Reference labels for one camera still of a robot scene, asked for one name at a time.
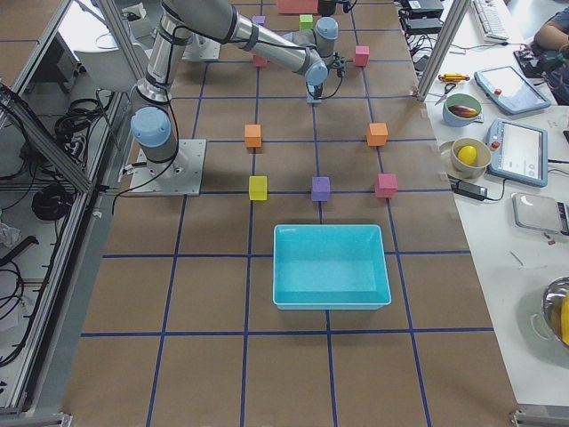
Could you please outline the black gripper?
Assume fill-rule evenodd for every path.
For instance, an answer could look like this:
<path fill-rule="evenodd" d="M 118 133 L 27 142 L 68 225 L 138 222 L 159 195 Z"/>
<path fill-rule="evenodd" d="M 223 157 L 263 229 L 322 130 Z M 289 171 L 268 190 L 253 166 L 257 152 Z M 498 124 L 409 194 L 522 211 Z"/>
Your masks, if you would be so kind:
<path fill-rule="evenodd" d="M 338 52 L 333 53 L 333 59 L 331 61 L 331 70 L 336 72 L 337 77 L 346 76 L 346 59 L 341 56 Z"/>

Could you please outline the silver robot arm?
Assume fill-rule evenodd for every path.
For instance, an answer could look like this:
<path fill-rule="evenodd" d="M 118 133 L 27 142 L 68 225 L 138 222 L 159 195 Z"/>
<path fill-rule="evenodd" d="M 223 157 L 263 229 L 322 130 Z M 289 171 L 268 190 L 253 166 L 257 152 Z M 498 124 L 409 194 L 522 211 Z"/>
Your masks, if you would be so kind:
<path fill-rule="evenodd" d="M 227 1 L 163 1 L 161 6 L 146 73 L 134 87 L 131 118 L 132 135 L 150 164 L 169 165 L 179 155 L 176 124 L 167 109 L 182 60 L 217 60 L 220 47 L 229 44 L 302 76 L 315 101 L 324 99 L 323 86 L 331 71 L 339 78 L 345 75 L 345 60 L 335 50 L 339 26 L 332 17 L 280 36 Z"/>

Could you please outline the person forearm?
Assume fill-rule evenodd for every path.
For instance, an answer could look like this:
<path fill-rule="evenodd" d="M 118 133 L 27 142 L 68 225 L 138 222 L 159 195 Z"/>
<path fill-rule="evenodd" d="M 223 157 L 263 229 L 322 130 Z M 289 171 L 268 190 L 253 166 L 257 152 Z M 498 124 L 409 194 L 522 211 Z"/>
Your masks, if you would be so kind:
<path fill-rule="evenodd" d="M 568 44 L 568 9 L 556 13 L 544 23 L 533 41 L 546 50 L 559 50 Z"/>

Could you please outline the pink foam block behind arm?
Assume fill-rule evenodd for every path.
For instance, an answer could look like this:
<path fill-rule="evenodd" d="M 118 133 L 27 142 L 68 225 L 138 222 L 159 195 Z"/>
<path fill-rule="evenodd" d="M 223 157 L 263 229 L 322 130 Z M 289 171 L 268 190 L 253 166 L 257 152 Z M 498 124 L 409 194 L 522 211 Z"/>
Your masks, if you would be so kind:
<path fill-rule="evenodd" d="M 263 56 L 254 54 L 252 57 L 252 64 L 256 68 L 265 68 L 268 66 L 268 60 Z"/>

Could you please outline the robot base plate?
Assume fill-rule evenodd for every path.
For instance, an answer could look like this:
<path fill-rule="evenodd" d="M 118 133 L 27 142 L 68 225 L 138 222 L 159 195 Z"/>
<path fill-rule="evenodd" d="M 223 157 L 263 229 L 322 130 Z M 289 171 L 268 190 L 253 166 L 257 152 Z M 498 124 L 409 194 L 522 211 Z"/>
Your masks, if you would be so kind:
<path fill-rule="evenodd" d="M 131 174 L 131 193 L 142 196 L 199 196 L 204 169 L 206 139 L 181 139 L 177 157 L 170 164 L 149 162 L 139 149 Z"/>

